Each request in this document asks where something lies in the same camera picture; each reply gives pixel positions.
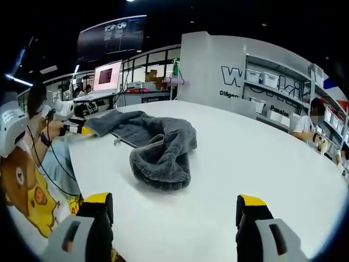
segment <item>monitor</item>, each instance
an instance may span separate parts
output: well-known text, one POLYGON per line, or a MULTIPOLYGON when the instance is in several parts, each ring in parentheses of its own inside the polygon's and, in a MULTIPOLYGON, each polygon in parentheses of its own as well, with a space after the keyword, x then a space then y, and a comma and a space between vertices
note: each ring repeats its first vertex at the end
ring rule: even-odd
POLYGON ((77 41, 77 61, 89 62, 116 52, 141 52, 146 17, 124 17, 81 31, 77 41))
POLYGON ((122 61, 97 67, 94 72, 93 91, 118 89, 122 61))

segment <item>white storage bin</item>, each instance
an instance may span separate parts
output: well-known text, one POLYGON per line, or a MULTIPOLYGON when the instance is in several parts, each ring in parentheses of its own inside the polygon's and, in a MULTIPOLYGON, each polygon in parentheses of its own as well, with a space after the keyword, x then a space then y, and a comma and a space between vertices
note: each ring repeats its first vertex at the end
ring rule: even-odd
POLYGON ((333 127, 334 129, 337 129, 338 122, 339 122, 339 120, 338 120, 338 118, 336 117, 336 115, 335 115, 335 114, 332 114, 332 115, 331 115, 331 121, 330 121, 330 123, 331 123, 331 125, 332 125, 332 127, 333 127))
POLYGON ((283 124, 284 126, 290 127, 290 119, 287 116, 281 115, 280 123, 283 124))
POLYGON ((325 121, 327 123, 330 123, 331 122, 332 112, 327 107, 325 107, 325 108, 326 108, 326 110, 325 110, 325 121))
POLYGON ((259 83, 261 76, 261 72, 254 71, 251 69, 246 69, 246 80, 253 82, 253 83, 259 83))
POLYGON ((338 121, 337 132, 338 132, 339 134, 342 133, 343 126, 344 126, 344 124, 342 123, 342 121, 338 121))
POLYGON ((347 131, 347 132, 344 134, 344 141, 348 142, 348 138, 349 138, 349 131, 347 131))
POLYGON ((287 127, 290 127, 290 119, 282 114, 276 113, 272 110, 268 110, 267 117, 275 122, 284 124, 287 127))
POLYGON ((309 76, 311 76, 311 71, 315 72, 315 82, 318 86, 320 86, 321 88, 323 88, 323 70, 322 68, 320 68, 319 66, 317 66, 316 64, 311 64, 310 66, 308 66, 308 74, 309 76))
POLYGON ((265 86, 269 86, 272 88, 278 87, 279 77, 267 72, 263 73, 263 83, 265 86))
POLYGON ((256 105, 256 113, 261 114, 264 107, 266 106, 266 102, 263 100, 258 100, 254 97, 250 97, 250 101, 252 101, 256 105))

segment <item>hand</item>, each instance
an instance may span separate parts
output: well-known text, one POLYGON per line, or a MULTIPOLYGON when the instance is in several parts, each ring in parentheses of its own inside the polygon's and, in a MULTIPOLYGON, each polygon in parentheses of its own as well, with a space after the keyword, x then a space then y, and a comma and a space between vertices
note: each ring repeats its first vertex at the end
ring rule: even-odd
POLYGON ((311 140, 313 140, 314 135, 315 135, 314 143, 318 143, 318 142, 322 143, 321 136, 319 136, 319 134, 317 134, 316 132, 311 132, 311 140))
POLYGON ((49 123, 49 128, 45 128, 43 130, 43 133, 47 139, 52 141, 55 137, 59 136, 62 128, 63 128, 63 122, 58 120, 53 120, 51 123, 49 123))
POLYGON ((321 136, 319 136, 318 134, 316 134, 316 136, 315 136, 315 143, 320 143, 320 144, 323 143, 321 136))
POLYGON ((47 125, 49 124, 49 119, 47 117, 41 117, 38 123, 38 133, 40 134, 47 125))

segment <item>desk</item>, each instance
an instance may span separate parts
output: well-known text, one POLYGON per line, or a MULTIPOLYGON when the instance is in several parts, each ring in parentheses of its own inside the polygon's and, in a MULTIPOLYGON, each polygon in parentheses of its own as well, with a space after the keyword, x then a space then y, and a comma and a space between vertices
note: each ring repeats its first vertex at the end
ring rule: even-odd
POLYGON ((321 248, 348 190, 331 161, 289 134, 228 111, 182 101, 120 108, 134 110, 188 120, 198 147, 189 155, 188 188, 163 193, 134 178, 132 148, 114 146, 114 136, 70 141, 83 196, 113 194, 113 244, 126 261, 236 261, 238 194, 263 199, 302 239, 307 256, 321 248))
POLYGON ((77 97, 77 98, 73 99, 73 101, 74 101, 74 103, 93 102, 93 101, 96 101, 99 99, 113 97, 116 94, 117 94, 117 92, 115 90, 105 91, 105 92, 96 92, 96 93, 92 93, 92 94, 87 94, 87 95, 82 96, 82 97, 77 97))

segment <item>window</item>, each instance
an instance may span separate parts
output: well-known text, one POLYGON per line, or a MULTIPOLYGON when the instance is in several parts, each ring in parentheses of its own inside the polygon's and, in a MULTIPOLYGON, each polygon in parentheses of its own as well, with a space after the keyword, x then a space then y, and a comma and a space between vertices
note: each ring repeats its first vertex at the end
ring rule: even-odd
POLYGON ((176 57, 180 57, 180 48, 169 50, 167 59, 174 59, 176 57))
POLYGON ((133 81, 142 81, 144 82, 146 80, 146 67, 138 67, 135 68, 133 72, 133 81))
POLYGON ((160 62, 165 60, 165 51, 158 53, 151 53, 149 55, 148 63, 160 62))
POLYGON ((142 66, 147 63, 147 56, 142 56, 135 59, 135 67, 142 66))
POLYGON ((162 76, 164 76, 164 70, 165 70, 165 65, 150 65, 148 66, 148 72, 150 72, 151 70, 156 70, 157 71, 157 77, 160 78, 162 76))

